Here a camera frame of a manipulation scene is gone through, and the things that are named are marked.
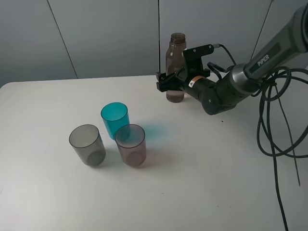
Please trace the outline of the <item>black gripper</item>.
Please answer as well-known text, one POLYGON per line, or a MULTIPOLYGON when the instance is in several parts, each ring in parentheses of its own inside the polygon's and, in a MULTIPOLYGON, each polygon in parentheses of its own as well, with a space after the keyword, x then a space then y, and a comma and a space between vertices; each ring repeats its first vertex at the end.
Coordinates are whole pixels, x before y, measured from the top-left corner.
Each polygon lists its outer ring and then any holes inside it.
POLYGON ((210 70, 191 71, 187 73, 185 68, 171 74, 156 72, 156 87, 160 92, 184 91, 198 101, 216 101, 217 95, 214 91, 215 82, 208 79, 210 70))

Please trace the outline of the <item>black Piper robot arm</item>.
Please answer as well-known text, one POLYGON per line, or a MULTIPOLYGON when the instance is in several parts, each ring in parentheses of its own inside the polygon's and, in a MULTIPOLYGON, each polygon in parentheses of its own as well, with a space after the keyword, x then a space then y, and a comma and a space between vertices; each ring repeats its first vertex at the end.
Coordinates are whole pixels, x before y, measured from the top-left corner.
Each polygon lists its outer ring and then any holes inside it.
POLYGON ((209 115, 234 108, 262 86, 262 78, 299 54, 308 51, 308 7, 299 8, 279 33, 247 64, 236 64, 217 82, 208 79, 202 57, 216 45, 206 44, 183 51, 184 66, 167 75, 157 73, 157 89, 183 91, 201 104, 209 115))

